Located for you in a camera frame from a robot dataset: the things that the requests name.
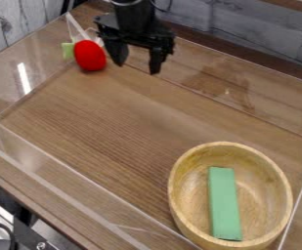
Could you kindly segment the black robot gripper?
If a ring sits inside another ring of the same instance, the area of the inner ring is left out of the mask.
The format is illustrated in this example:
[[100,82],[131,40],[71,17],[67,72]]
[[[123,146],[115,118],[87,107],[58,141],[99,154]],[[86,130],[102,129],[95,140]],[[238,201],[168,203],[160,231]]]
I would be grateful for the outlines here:
[[144,27],[139,21],[128,24],[118,23],[114,13],[96,16],[94,23],[103,40],[106,51],[118,66],[122,66],[128,57],[128,45],[150,49],[150,73],[160,72],[166,54],[174,52],[175,34],[171,29],[154,18]]

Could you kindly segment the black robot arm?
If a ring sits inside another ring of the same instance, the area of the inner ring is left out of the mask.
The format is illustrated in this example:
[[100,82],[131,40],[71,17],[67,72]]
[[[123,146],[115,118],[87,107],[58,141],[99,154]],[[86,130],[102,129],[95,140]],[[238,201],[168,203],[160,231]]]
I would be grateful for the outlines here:
[[150,74],[160,72],[162,63],[174,54],[175,34],[155,16],[154,0],[110,0],[114,11],[94,18],[104,49],[122,66],[128,46],[150,51]]

